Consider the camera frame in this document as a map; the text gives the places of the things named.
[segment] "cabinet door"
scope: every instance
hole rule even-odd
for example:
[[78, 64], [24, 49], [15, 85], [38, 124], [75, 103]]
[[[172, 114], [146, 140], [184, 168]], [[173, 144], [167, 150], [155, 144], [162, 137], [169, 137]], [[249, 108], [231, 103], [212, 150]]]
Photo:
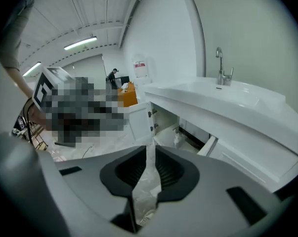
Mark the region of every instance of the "cabinet door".
[[155, 135], [153, 115], [151, 113], [151, 102], [129, 107], [130, 129], [134, 140], [139, 144], [149, 143]]

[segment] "faucet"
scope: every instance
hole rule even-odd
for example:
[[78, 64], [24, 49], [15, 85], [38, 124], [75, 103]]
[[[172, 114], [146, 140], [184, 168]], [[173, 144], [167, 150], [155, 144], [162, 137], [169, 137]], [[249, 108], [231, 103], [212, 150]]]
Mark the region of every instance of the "faucet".
[[219, 85], [224, 85], [224, 81], [231, 81], [232, 80], [232, 74], [233, 74], [233, 68], [231, 70], [230, 75], [225, 75], [224, 70], [223, 70], [223, 55], [222, 55], [222, 50], [220, 47], [217, 47], [216, 50], [216, 57], [220, 58], [220, 70], [219, 70], [219, 75], [218, 75], [218, 84]]

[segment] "white wall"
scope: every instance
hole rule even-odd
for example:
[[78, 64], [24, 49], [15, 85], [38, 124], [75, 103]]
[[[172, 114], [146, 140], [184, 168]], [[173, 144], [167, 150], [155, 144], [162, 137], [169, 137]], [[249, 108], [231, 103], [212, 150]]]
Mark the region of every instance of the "white wall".
[[112, 72], [114, 68], [119, 70], [115, 74], [115, 77], [128, 76], [128, 69], [126, 67], [124, 53], [121, 49], [109, 49], [103, 52], [104, 65], [106, 75]]
[[93, 56], [64, 66], [63, 69], [72, 77], [87, 77], [93, 81], [95, 89], [106, 88], [106, 74], [101, 55]]
[[146, 57], [153, 81], [195, 77], [196, 49], [185, 0], [141, 0], [123, 42], [123, 52], [130, 80], [135, 78], [135, 54]]
[[279, 92], [298, 113], [298, 26], [280, 0], [194, 0], [206, 44], [206, 74], [217, 77], [217, 46], [233, 79]]

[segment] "fluorescent light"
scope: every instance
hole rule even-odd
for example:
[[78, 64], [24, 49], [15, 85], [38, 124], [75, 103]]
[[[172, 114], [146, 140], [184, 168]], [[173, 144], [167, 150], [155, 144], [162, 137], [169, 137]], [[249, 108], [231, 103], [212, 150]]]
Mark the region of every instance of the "fluorescent light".
[[26, 73], [24, 73], [24, 77], [29, 74], [32, 70], [34, 70], [37, 66], [39, 66], [41, 62], [37, 62], [30, 70], [28, 70]]
[[95, 40], [97, 40], [96, 37], [91, 37], [91, 38], [88, 38], [88, 39], [84, 39], [84, 40], [81, 40], [81, 41], [76, 42], [76, 43], [74, 43], [74, 44], [67, 45], [67, 46], [64, 47], [64, 49], [65, 49], [65, 50], [69, 50], [69, 49], [71, 49], [71, 48], [73, 48], [73, 47], [76, 47], [76, 46], [78, 46], [78, 45], [83, 45], [83, 44], [85, 44], [85, 43], [89, 43], [89, 42], [92, 42], [92, 41], [95, 41]]

